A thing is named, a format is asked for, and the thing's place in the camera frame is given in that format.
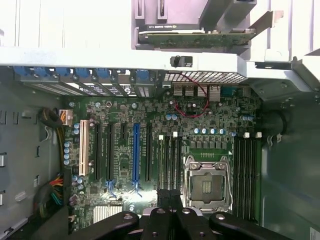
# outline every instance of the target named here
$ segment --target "cpu power connector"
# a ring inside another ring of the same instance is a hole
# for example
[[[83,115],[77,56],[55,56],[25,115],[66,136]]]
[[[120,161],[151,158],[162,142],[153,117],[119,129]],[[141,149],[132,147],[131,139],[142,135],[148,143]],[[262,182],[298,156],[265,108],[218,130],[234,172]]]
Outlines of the cpu power connector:
[[[79,175],[85,176],[89,171],[89,120],[80,120]]]
[[[61,109],[59,110],[59,116],[62,121],[62,125],[71,126],[74,119],[74,111]]]

